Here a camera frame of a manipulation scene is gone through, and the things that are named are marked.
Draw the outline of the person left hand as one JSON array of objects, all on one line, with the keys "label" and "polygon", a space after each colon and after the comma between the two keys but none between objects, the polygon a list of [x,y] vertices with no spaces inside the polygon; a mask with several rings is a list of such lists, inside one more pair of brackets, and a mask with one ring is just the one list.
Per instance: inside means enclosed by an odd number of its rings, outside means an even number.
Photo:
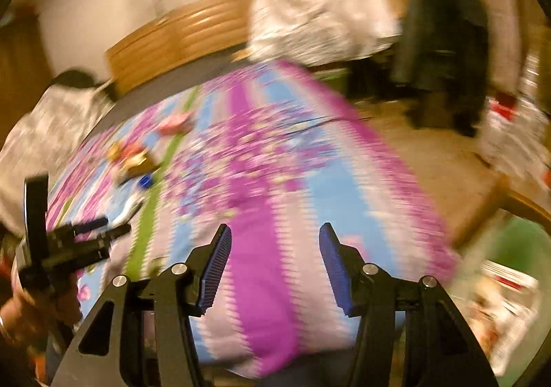
[{"label": "person left hand", "polygon": [[15,348],[26,349],[49,334],[50,326],[61,322],[74,326],[81,317],[77,298],[77,277],[71,274],[68,288],[58,296],[29,292],[22,288],[16,265],[11,270],[12,297],[1,308],[1,336]]}]

